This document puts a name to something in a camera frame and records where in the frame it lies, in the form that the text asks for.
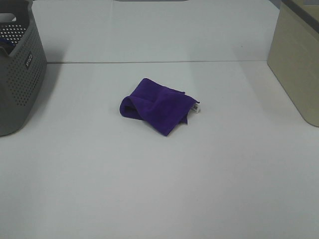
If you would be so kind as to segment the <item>purple microfiber towel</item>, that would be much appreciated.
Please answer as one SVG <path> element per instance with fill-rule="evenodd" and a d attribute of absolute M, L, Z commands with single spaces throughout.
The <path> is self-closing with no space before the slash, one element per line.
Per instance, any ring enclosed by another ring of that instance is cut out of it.
<path fill-rule="evenodd" d="M 144 120 L 164 136 L 179 124 L 187 124 L 188 112 L 200 102 L 185 92 L 162 86 L 143 78 L 120 104 L 124 117 Z"/>

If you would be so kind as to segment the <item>beige plastic basket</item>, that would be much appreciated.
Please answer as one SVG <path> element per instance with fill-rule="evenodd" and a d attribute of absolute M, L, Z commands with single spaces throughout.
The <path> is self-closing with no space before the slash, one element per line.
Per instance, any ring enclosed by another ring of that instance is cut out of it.
<path fill-rule="evenodd" d="M 267 64 L 302 118 L 319 125 L 319 7 L 281 3 Z"/>

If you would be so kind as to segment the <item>grey perforated plastic basket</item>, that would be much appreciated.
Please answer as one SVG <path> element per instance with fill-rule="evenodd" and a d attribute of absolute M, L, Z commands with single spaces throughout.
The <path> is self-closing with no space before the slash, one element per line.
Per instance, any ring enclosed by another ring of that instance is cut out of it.
<path fill-rule="evenodd" d="M 0 134 L 12 134 L 24 125 L 44 80 L 47 60 L 32 12 L 31 0 L 2 0 L 0 11 L 14 20 L 0 24 L 0 37 L 15 47 L 0 47 Z"/>

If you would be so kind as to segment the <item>blue cloth inside grey basket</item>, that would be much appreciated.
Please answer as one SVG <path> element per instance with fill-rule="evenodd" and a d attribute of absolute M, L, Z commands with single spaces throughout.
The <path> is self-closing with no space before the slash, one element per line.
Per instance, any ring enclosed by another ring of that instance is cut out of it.
<path fill-rule="evenodd" d="M 15 47 L 11 41 L 2 37 L 0 38 L 0 46 L 6 51 L 7 54 L 10 54 Z"/>

